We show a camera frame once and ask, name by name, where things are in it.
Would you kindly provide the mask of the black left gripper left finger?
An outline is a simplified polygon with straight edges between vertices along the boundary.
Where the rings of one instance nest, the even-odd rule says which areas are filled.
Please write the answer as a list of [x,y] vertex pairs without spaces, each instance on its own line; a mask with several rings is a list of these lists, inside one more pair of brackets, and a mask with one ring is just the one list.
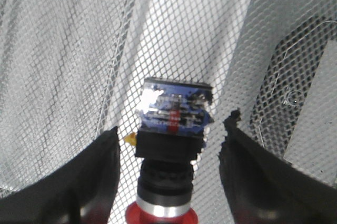
[[38,182],[1,199],[1,223],[108,223],[120,179],[118,128]]

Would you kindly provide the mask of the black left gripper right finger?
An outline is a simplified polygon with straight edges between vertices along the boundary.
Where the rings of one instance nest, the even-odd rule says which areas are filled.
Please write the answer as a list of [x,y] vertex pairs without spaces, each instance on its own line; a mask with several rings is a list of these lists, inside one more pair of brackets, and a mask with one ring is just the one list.
[[235,223],[336,223],[336,189],[296,170],[224,119],[219,153],[222,187]]

